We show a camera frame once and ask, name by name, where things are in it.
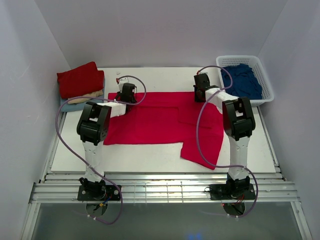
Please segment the pink t shirt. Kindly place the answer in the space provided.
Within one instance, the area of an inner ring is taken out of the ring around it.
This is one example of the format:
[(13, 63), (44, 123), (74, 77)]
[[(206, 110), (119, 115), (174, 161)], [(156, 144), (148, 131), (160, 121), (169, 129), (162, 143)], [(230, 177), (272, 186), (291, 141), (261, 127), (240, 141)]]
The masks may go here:
[(112, 117), (104, 145), (182, 143), (180, 157), (206, 168), (217, 164), (224, 138), (223, 116), (213, 104), (201, 112), (193, 92), (137, 93), (140, 104)]

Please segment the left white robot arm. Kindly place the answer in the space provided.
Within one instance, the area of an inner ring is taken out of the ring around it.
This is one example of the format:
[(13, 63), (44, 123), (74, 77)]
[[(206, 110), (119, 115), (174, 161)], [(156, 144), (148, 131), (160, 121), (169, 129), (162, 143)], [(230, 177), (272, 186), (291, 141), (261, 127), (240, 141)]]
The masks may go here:
[(88, 101), (83, 108), (76, 132), (80, 136), (84, 148), (85, 161), (88, 163), (84, 177), (80, 178), (81, 194), (90, 200), (100, 200), (106, 196), (107, 186), (103, 180), (102, 146), (107, 137), (110, 120), (126, 114), (126, 104), (107, 102), (97, 104)]

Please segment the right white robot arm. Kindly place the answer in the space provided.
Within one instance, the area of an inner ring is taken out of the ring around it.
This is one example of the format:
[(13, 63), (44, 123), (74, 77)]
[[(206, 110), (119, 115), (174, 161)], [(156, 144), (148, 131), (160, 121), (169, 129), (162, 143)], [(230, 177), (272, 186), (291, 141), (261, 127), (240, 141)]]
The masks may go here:
[(211, 200), (255, 198), (253, 185), (247, 170), (248, 145), (256, 122), (250, 100), (228, 94), (216, 85), (210, 85), (207, 74), (194, 76), (194, 99), (203, 102), (201, 112), (208, 104), (222, 111), (225, 134), (229, 139), (230, 164), (225, 184), (209, 185)]

